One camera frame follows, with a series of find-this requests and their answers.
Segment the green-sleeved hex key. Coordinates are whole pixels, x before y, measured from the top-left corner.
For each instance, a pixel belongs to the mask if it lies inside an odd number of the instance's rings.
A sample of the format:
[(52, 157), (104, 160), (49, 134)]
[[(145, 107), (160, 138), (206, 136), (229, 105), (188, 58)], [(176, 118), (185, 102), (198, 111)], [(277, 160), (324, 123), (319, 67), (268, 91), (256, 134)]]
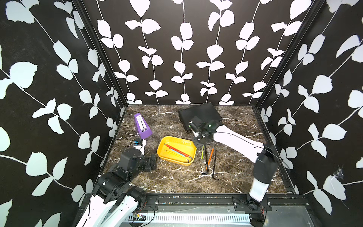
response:
[(201, 151), (201, 160), (203, 160), (204, 157), (204, 150), (205, 150), (205, 146), (202, 146), (202, 151)]

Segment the orange-sleeved hex key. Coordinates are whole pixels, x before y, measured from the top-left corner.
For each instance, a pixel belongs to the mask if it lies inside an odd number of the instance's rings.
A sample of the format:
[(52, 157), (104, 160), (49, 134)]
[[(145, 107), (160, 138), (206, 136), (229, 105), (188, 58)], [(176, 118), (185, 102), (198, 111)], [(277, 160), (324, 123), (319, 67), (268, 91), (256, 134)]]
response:
[(207, 167), (206, 167), (206, 170), (208, 171), (209, 170), (209, 165), (210, 165), (210, 162), (211, 162), (211, 159), (212, 159), (212, 155), (214, 153), (214, 148), (211, 150), (211, 153), (210, 153), (210, 156), (209, 156), (209, 159), (208, 159), (208, 162), (207, 162)]

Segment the red-sleeved hex key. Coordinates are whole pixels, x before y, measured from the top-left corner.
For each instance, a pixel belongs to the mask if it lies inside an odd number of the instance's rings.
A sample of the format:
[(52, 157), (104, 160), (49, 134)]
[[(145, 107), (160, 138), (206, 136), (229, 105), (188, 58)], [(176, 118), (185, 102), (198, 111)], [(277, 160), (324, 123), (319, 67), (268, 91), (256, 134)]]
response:
[(176, 151), (178, 151), (178, 152), (180, 152), (180, 153), (182, 153), (184, 155), (187, 155), (190, 159), (192, 159), (192, 156), (190, 156), (190, 155), (188, 155), (188, 154), (186, 154), (186, 153), (184, 153), (184, 152), (182, 152), (182, 151), (180, 151), (180, 150), (178, 150), (178, 149), (176, 149), (176, 148), (174, 148), (174, 147), (172, 147), (172, 146), (170, 146), (170, 145), (168, 145), (166, 143), (164, 145), (167, 146), (169, 149), (174, 149), (174, 150), (176, 150)]

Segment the large black hex key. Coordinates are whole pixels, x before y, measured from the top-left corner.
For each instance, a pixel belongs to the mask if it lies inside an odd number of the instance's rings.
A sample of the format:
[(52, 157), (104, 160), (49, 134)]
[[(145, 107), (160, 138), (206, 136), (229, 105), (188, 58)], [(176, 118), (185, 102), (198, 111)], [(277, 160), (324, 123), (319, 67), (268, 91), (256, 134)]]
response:
[(205, 158), (205, 162), (206, 162), (206, 167), (205, 170), (203, 172), (200, 172), (201, 176), (207, 175), (209, 172), (209, 164), (208, 164), (208, 149), (207, 146), (204, 145), (203, 146), (203, 152), (204, 152), (204, 158)]

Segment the blue-sleeved hex key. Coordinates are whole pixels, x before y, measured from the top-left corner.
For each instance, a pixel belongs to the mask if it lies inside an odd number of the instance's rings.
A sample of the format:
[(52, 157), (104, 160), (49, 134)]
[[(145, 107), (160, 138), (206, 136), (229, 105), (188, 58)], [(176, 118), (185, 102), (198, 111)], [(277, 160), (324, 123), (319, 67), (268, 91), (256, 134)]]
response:
[(174, 153), (176, 153), (177, 155), (179, 155), (179, 156), (182, 156), (182, 157), (184, 157), (184, 158), (189, 158), (187, 155), (184, 155), (184, 154), (182, 154), (182, 153), (180, 153), (180, 152), (178, 152), (178, 151), (176, 151), (176, 150), (174, 150), (174, 149), (170, 149), (172, 152), (174, 152)]

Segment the yellow-sleeved hex key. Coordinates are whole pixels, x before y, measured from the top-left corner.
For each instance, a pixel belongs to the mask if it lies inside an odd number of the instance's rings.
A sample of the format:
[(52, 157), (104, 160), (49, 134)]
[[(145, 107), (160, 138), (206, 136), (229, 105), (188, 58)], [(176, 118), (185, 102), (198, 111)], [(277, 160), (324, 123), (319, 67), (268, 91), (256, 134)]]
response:
[(186, 158), (185, 156), (183, 156), (183, 155), (181, 155), (181, 154), (179, 154), (177, 152), (169, 151), (169, 150), (166, 150), (166, 149), (164, 151), (166, 153), (168, 153), (168, 155), (170, 157), (173, 157), (173, 159), (179, 158), (181, 162), (184, 162), (184, 163), (189, 163), (190, 162), (188, 158)]

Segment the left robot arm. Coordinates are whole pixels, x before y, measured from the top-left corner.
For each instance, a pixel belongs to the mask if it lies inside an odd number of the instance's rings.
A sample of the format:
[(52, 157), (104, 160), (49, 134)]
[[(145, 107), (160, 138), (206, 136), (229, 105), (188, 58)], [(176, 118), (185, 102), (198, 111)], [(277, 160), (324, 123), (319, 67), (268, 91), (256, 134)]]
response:
[(126, 149), (119, 162), (101, 175), (89, 196), (89, 202), (78, 210), (73, 227), (118, 227), (135, 211), (147, 205), (147, 193), (130, 183), (141, 172), (157, 169), (157, 157), (145, 157), (136, 148)]

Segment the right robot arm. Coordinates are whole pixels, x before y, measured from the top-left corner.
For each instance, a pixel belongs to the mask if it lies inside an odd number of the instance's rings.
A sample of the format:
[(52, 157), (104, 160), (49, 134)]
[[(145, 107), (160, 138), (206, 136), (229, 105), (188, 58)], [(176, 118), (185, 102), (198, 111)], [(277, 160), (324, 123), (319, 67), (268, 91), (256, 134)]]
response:
[(197, 148), (215, 141), (234, 149), (253, 162), (253, 182), (247, 202), (257, 204), (263, 201), (278, 168), (277, 158), (269, 147), (234, 132), (216, 120), (205, 123), (194, 117), (188, 123), (188, 128), (194, 135), (192, 141)]

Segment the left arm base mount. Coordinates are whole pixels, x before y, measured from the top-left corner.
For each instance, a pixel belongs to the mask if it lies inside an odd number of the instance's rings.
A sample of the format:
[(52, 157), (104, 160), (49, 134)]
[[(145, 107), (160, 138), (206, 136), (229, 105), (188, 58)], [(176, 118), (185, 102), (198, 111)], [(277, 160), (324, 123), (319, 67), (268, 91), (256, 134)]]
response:
[(159, 196), (156, 194), (147, 194), (146, 198), (134, 212), (157, 211), (159, 206)]

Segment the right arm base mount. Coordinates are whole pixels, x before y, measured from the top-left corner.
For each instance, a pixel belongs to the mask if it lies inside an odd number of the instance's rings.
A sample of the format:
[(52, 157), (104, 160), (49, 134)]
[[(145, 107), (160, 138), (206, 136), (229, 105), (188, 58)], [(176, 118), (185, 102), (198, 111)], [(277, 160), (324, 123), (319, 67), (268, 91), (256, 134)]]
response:
[(268, 204), (268, 197), (265, 196), (262, 201), (257, 201), (248, 194), (240, 194), (232, 197), (235, 211), (244, 211), (246, 213), (259, 213), (263, 211), (272, 211)]

